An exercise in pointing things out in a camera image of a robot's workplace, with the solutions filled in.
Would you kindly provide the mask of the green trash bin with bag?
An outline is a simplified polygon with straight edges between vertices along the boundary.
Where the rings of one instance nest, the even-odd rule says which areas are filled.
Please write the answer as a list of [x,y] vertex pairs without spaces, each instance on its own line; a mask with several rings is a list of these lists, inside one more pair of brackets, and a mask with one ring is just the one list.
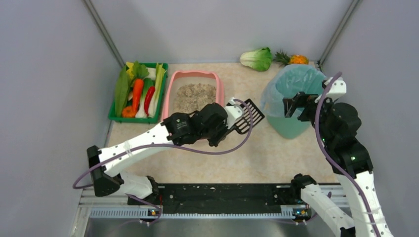
[[292,99],[299,92],[321,94],[322,82],[327,77],[310,65],[292,64],[281,69],[264,88],[260,109],[273,129],[285,139],[294,139],[301,135],[311,124],[301,122],[297,117],[302,108],[297,108],[292,117],[285,117],[283,99]]

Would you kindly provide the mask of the black litter scoop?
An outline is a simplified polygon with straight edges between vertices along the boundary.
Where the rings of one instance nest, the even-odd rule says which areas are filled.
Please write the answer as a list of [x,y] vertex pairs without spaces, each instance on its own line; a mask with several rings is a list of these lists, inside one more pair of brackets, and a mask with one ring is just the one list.
[[252,126],[255,127],[265,118],[265,115],[257,107],[257,105],[253,102],[252,99],[248,98],[244,101],[244,103],[248,105],[249,109],[247,109],[243,104],[241,104],[240,107],[244,110],[244,115],[240,119],[238,119],[232,126],[232,130],[235,130],[238,134],[241,135],[248,133],[250,129],[251,119]]

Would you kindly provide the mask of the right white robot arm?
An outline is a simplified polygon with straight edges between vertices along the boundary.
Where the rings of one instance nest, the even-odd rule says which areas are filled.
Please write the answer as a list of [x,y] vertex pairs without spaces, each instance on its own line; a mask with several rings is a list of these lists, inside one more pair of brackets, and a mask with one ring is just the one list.
[[350,104],[304,92],[283,99],[283,104],[285,117],[302,109],[298,120],[313,125],[351,213],[347,215],[338,207],[309,175],[297,174],[291,180],[292,196],[308,204],[337,237],[392,236],[377,197],[372,160],[356,138],[362,124],[357,110]]

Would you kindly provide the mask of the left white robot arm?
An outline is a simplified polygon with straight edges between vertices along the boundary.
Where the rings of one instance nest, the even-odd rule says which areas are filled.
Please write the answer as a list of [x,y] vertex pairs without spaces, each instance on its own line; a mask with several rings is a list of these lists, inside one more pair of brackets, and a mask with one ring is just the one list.
[[154,179],[129,174],[124,169],[165,149],[194,144],[202,139],[214,146],[214,139],[220,138],[242,115],[243,110],[238,105],[207,104],[200,111],[174,113],[145,133],[118,145],[88,148],[95,196],[114,193],[141,199],[157,196],[158,185]]

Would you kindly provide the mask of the pink litter box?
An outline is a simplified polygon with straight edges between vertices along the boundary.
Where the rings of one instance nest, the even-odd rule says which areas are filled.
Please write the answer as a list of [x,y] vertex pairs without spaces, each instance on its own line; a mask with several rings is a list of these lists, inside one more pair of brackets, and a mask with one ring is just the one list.
[[216,73],[175,71],[169,81],[161,120],[173,113],[191,113],[211,103],[225,104],[225,90]]

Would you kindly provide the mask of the toy pineapple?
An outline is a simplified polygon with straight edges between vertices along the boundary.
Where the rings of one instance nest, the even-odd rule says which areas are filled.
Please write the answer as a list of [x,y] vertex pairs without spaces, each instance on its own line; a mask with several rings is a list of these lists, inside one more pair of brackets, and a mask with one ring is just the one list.
[[289,55],[285,51],[280,50],[276,52],[273,58],[273,61],[278,62],[283,66],[291,65],[291,64],[300,64],[300,65],[308,65],[309,60],[306,56],[303,55]]

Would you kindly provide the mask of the toy bok choy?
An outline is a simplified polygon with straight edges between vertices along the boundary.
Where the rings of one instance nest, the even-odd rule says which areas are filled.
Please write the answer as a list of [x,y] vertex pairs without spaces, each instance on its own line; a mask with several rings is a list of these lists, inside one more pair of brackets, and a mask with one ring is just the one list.
[[270,48],[264,47],[253,51],[244,52],[240,56],[240,63],[258,72],[267,71],[273,61]]

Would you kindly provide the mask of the toy red chili pepper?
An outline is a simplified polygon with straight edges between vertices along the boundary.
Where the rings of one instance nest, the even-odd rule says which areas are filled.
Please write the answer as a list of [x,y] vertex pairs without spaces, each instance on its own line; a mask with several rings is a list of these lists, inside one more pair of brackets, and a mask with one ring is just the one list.
[[151,86],[147,91],[145,101],[144,101],[144,112],[146,114],[146,117],[149,116],[149,107],[150,107],[150,103],[153,98],[153,95],[155,93],[155,90],[156,88],[154,86]]

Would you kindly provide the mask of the toy celery stalk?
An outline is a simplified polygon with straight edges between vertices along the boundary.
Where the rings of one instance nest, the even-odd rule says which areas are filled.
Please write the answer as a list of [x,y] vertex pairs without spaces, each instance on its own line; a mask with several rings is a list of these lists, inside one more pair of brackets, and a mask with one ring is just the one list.
[[162,86],[162,81],[164,78],[164,74],[166,73],[166,70],[164,69],[163,64],[157,64],[156,65],[156,79],[155,79],[155,92],[153,94],[153,97],[150,101],[149,105],[149,117],[154,118],[157,110],[157,102],[160,96],[160,89]]

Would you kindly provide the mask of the toy white scallion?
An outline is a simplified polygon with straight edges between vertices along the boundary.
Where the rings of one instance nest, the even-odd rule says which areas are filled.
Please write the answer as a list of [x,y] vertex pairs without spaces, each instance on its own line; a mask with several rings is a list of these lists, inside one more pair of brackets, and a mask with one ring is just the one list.
[[145,78],[144,79],[144,87],[143,87],[143,90],[142,90],[142,95],[141,95],[141,99],[140,99],[140,102],[139,102],[138,111],[137,111],[136,116],[135,116],[135,118],[137,118],[137,119],[140,119],[140,118],[141,119],[146,119],[147,118],[146,114],[144,112],[144,101],[145,101],[147,91],[151,86],[154,86],[154,81],[150,78]]

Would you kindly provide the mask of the toy carrot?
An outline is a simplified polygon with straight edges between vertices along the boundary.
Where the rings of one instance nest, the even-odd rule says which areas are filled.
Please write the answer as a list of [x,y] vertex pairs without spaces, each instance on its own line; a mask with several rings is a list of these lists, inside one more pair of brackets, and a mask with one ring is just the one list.
[[144,87],[143,79],[136,79],[133,87],[133,98],[132,98],[132,108],[135,112],[138,111],[139,102],[142,95],[142,90]]

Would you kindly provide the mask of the toy orange tomato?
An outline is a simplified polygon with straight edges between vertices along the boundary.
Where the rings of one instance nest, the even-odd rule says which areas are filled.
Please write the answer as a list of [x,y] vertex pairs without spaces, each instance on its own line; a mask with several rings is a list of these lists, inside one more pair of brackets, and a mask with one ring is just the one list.
[[122,117],[123,118],[135,118],[137,110],[132,106],[126,106],[122,110]]

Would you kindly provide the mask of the toy yellow corn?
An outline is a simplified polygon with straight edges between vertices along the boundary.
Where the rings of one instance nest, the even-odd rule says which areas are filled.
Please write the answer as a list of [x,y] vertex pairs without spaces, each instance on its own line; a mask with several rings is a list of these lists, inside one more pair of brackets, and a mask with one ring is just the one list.
[[127,66],[126,72],[129,75],[129,78],[130,79],[134,79],[134,75],[133,75],[133,66],[134,66],[134,63],[132,63],[132,62],[126,62],[126,66]]

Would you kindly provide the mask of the green vegetable basket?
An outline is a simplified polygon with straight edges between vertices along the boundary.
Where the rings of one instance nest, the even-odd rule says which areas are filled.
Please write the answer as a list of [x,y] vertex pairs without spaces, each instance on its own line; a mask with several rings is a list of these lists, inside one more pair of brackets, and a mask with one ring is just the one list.
[[108,119],[120,123],[157,123],[167,78],[167,63],[127,62],[117,79]]

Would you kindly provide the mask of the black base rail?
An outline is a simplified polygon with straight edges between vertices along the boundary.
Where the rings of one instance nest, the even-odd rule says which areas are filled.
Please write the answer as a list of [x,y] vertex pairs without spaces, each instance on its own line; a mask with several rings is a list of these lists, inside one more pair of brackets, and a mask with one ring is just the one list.
[[271,214],[286,207],[306,207],[282,184],[175,184],[159,185],[146,201],[164,214]]

